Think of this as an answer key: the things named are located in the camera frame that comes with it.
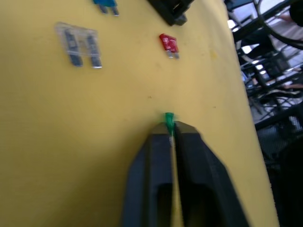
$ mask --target black metal grate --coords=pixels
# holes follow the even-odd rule
[[[287,185],[281,171],[285,148],[303,138],[302,107],[298,105],[256,124],[257,135],[271,183],[280,226],[292,227]]]
[[[258,130],[257,135],[265,163],[270,164],[286,146],[303,136],[303,127],[297,117],[290,116]]]

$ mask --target yellow surface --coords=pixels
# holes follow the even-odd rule
[[[173,181],[170,227],[184,227],[181,197],[180,197],[179,182],[178,182],[176,145],[173,136],[170,137],[169,140],[171,144],[170,154],[171,154],[172,181]]]
[[[226,164],[251,226],[277,227],[222,0],[173,27],[147,0],[118,4],[116,18],[91,0],[1,2],[0,226],[118,226],[128,167],[170,111]],[[104,68],[69,63],[58,21],[98,30]]]

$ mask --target black wire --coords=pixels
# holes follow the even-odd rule
[[[260,13],[260,7],[261,7],[261,3],[262,3],[263,0],[259,0],[259,2],[257,2],[257,0],[253,0],[253,3],[254,3],[254,6],[256,8],[256,11],[257,11],[257,14],[258,14],[258,18],[259,18],[259,21],[260,23],[263,25],[263,27],[273,36],[275,37],[276,39],[280,40],[281,42],[289,45],[289,46],[292,46],[294,48],[297,48],[299,50],[303,50],[303,45],[298,45],[298,44],[303,44],[303,41],[301,40],[294,40],[294,39],[289,39],[289,38],[286,38],[286,37],[283,37],[281,35],[279,35],[277,32],[275,32],[272,28],[270,28],[266,22],[265,22],[265,19],[263,17],[263,15]],[[290,0],[290,4],[292,3],[295,3],[299,0]]]

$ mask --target blade fuse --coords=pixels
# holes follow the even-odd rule
[[[175,54],[175,58],[179,59],[179,49],[177,45],[177,39],[171,36],[168,36],[170,51]]]
[[[166,34],[161,34],[159,37],[168,57],[173,58],[175,56],[175,58],[178,59],[179,50],[177,46],[177,39]]]
[[[93,2],[99,6],[102,13],[107,14],[107,7],[109,7],[112,10],[114,16],[119,16],[117,3],[115,0],[93,0]]]
[[[164,50],[166,51],[168,57],[169,57],[169,58],[173,58],[172,53],[171,53],[171,51],[170,51],[170,45],[169,45],[169,38],[168,38],[168,35],[166,35],[166,34],[161,34],[159,37],[160,37],[160,39],[161,39],[163,48],[164,48]]]

